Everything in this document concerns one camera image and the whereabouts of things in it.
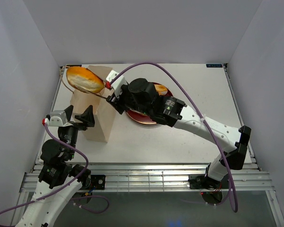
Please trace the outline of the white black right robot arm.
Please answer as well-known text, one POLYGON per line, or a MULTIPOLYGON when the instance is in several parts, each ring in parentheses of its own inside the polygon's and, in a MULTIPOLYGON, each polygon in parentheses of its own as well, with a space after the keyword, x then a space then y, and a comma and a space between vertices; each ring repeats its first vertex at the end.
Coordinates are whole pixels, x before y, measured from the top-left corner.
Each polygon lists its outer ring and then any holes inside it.
POLYGON ((191 180, 196 188, 215 188, 228 169, 241 170, 243 167, 251 134, 251 128, 247 126, 234 128, 211 118, 201 118, 184 101, 160 95, 153 83, 142 78, 131 83, 121 82, 106 100, 120 114, 132 110, 158 124, 191 132, 212 143, 218 142, 223 153, 208 165, 204 176, 191 180))

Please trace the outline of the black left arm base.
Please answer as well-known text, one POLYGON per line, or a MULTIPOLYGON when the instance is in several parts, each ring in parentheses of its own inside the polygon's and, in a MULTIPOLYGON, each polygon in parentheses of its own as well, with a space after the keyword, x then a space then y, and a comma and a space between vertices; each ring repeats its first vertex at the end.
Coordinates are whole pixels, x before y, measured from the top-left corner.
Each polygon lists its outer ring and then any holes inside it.
POLYGON ((84 190, 104 190, 106 184, 105 175, 91 175, 88 177, 82 189, 84 190))

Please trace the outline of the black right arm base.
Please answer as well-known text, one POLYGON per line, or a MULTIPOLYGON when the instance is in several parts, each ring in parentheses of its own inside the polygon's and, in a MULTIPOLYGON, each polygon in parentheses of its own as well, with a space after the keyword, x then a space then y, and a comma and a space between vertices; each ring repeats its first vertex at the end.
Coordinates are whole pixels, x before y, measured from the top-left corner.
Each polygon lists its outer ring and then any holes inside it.
POLYGON ((210 191, 218 189, 228 188, 228 179, 225 177, 221 181, 217 181, 209 178, 206 175, 194 175, 188 176, 189 188, 190 189, 206 189, 210 191))

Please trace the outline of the large round orange bun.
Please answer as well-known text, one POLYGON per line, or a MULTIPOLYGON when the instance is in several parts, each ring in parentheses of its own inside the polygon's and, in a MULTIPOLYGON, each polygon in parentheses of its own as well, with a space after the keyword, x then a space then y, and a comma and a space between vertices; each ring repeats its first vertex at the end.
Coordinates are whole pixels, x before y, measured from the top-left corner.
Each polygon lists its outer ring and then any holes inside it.
POLYGON ((105 88, 103 80, 84 67, 69 67, 66 71, 66 78, 69 85, 82 92, 99 93, 105 88))

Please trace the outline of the metal serving tongs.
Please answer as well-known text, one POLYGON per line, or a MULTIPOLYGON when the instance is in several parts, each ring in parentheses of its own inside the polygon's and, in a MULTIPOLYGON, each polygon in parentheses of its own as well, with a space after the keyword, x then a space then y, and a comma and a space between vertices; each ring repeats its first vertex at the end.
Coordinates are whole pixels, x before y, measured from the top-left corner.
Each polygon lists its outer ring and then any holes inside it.
POLYGON ((76 79, 72 86, 83 93, 106 99, 105 96, 100 95, 100 92, 106 88, 102 80, 76 79))

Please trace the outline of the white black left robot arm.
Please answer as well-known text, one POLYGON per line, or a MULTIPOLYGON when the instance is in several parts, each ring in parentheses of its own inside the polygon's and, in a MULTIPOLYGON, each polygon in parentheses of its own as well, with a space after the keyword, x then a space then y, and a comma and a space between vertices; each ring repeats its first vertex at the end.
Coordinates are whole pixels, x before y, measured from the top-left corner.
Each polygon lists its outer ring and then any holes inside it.
POLYGON ((68 162, 74 158, 79 131, 94 127, 93 107, 90 105, 76 121, 72 121, 73 106, 49 113, 42 121, 46 131, 56 127, 58 136, 42 145, 43 167, 38 176, 31 204, 27 206, 18 227, 52 227, 59 214, 77 190, 90 186, 90 170, 68 162))

